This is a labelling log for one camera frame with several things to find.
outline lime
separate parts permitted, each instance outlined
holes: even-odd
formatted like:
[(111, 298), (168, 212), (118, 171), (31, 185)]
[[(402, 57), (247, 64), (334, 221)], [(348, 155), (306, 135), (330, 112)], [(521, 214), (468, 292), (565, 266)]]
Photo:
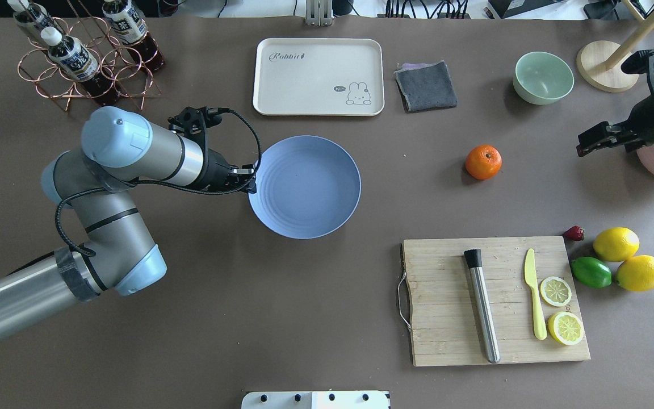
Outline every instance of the lime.
[(654, 257), (635, 256), (617, 268), (617, 282), (630, 291), (647, 291), (654, 288)]
[(612, 284), (612, 272), (607, 264), (594, 257), (580, 257), (571, 262), (572, 274), (584, 285), (594, 288)]
[(565, 306), (572, 299), (569, 283), (560, 277), (547, 277), (539, 286), (539, 293), (550, 306)]
[(571, 312), (561, 311), (550, 316), (548, 330), (556, 341), (565, 345), (576, 345), (582, 341), (584, 328), (579, 317)]
[(640, 239), (629, 228), (613, 227), (597, 235), (592, 247), (604, 261), (625, 261), (638, 252)]

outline rectangular tray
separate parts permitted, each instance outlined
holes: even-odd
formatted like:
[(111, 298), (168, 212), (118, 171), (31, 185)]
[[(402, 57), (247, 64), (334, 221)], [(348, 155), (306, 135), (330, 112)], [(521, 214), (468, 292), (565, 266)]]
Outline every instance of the rectangular tray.
[(579, 316), (564, 239), (561, 236), (418, 239), (403, 241), (410, 340), (415, 366), (490, 365), (483, 356), (464, 251), (480, 248), (486, 289), (496, 327), (499, 364), (589, 360), (586, 333), (577, 345), (565, 346), (551, 335), (534, 337), (531, 292), (524, 282), (524, 258), (534, 248), (538, 282), (563, 278), (572, 289), (565, 307), (542, 301), (544, 321), (559, 311)]
[(254, 108), (262, 115), (373, 116), (382, 111), (382, 49), (371, 39), (265, 39)]

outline yellow knife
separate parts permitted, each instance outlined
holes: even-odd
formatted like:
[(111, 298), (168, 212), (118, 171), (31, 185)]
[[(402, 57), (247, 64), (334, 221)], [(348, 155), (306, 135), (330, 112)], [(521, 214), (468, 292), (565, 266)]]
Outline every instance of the yellow knife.
[(534, 336), (536, 339), (545, 339), (547, 337), (547, 324), (544, 323), (542, 300), (539, 298), (539, 288), (536, 285), (536, 264), (534, 261), (534, 249), (532, 248), (526, 252), (526, 259), (524, 259), (524, 281), (529, 285), (529, 288), (531, 288)]

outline plate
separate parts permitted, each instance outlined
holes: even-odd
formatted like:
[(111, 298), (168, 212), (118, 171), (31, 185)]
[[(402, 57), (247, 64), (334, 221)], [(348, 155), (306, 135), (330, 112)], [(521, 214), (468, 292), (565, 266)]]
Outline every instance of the plate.
[(299, 135), (262, 155), (257, 193), (249, 202), (275, 233), (314, 239), (340, 228), (360, 201), (360, 171), (352, 156), (324, 137)]
[(371, 39), (265, 39), (254, 108), (262, 115), (373, 116), (385, 105), (382, 49)]

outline blue plate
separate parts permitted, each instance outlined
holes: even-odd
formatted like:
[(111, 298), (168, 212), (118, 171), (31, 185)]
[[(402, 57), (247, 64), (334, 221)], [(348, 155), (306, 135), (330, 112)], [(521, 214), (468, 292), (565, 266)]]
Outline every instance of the blue plate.
[(340, 145), (318, 136), (293, 136), (262, 155), (257, 193), (249, 202), (268, 228), (293, 239), (337, 230), (360, 201), (360, 172)]

